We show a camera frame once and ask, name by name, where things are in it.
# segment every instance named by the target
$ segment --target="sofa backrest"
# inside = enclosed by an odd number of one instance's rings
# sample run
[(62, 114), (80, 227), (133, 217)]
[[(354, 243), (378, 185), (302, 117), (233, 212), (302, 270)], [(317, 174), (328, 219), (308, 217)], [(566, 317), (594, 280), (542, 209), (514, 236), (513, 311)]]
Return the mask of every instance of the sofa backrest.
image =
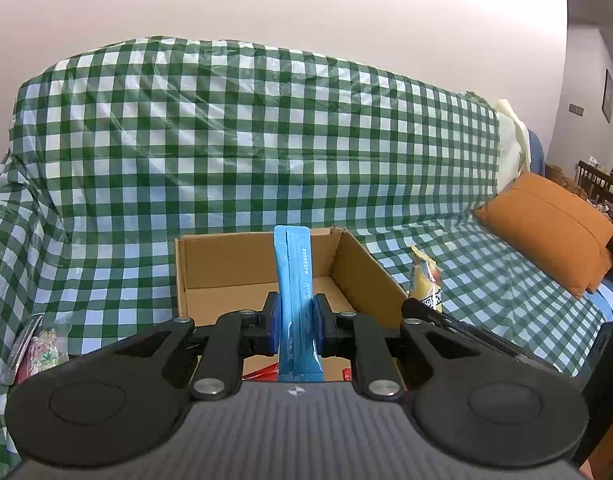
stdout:
[(495, 189), (473, 94), (297, 50), (126, 41), (25, 83), (11, 155), (81, 243), (456, 218)]

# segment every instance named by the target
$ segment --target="blue stick packet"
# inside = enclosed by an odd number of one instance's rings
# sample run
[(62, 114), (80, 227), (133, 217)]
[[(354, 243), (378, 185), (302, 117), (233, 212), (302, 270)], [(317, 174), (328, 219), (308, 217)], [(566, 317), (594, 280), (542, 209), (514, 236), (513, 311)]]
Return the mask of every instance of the blue stick packet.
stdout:
[(313, 328), (311, 231), (278, 225), (273, 242), (282, 300), (278, 381), (323, 381)]

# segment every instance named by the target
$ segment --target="gray ribbed surface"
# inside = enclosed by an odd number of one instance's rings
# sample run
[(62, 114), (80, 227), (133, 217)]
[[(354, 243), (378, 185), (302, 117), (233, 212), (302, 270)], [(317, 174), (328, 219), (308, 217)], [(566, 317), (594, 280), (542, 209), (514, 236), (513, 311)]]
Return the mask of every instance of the gray ribbed surface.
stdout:
[(416, 433), (401, 408), (358, 396), (350, 383), (242, 384), (230, 399), (199, 402), (153, 452), (100, 470), (25, 462), (11, 480), (579, 479), (563, 463), (502, 472), (465, 465)]

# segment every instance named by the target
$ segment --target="cardboard box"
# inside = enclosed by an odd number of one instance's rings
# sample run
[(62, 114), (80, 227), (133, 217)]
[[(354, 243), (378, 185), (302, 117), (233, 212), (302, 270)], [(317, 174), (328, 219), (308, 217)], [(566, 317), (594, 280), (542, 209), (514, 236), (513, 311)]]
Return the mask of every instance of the cardboard box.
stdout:
[[(371, 254), (343, 229), (312, 229), (313, 291), (323, 292), (333, 312), (370, 314), (387, 327), (397, 327), (407, 294)], [(178, 312), (197, 326), (213, 324), (222, 314), (261, 310), (267, 294), (278, 291), (272, 232), (191, 235), (175, 240)], [(244, 373), (278, 358), (254, 356)], [(346, 359), (323, 359), (328, 381), (341, 381)]]

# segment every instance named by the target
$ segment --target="sofa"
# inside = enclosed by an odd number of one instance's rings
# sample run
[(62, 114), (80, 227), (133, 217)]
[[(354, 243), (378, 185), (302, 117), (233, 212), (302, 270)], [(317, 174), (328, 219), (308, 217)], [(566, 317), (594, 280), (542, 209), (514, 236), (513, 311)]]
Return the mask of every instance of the sofa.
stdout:
[(604, 317), (472, 215), (498, 145), (475, 94), (310, 52), (154, 37), (62, 60), (20, 88), (0, 167), (0, 372), (31, 314), (68, 316), (71, 354), (173, 316), (176, 237), (334, 224), (404, 288), (415, 244), (447, 312), (574, 375)]

